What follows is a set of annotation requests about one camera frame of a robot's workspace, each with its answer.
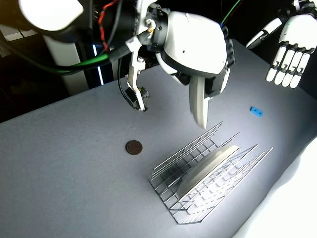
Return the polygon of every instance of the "dish rack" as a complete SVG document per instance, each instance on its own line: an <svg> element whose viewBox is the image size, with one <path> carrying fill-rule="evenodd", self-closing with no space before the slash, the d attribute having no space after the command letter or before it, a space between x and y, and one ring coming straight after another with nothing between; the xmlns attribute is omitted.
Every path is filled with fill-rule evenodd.
<svg viewBox="0 0 317 238"><path fill-rule="evenodd" d="M215 148L228 144L239 135L238 133L217 146L212 138L221 125L222 122L160 163L152 171L150 183L178 224L202 222L273 149L272 147L251 160L248 160L247 156L258 147L258 144L245 151L238 151L190 194L179 200L177 190L187 171Z"/></svg>

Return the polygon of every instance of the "gray tabletop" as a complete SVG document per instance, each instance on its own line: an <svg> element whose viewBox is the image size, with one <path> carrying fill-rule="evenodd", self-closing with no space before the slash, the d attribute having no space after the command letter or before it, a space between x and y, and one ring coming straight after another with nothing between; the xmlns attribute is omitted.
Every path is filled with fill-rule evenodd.
<svg viewBox="0 0 317 238"><path fill-rule="evenodd" d="M210 102L208 128L221 143L274 150L206 221L177 225L148 182L151 169L204 133L188 87L158 66L144 71L150 109L131 109L117 84L81 93L0 124L0 237L231 237L316 135L317 102L265 81L268 64L235 42L225 92ZM249 112L263 110L263 118ZM143 152L125 151L139 140Z"/></svg>

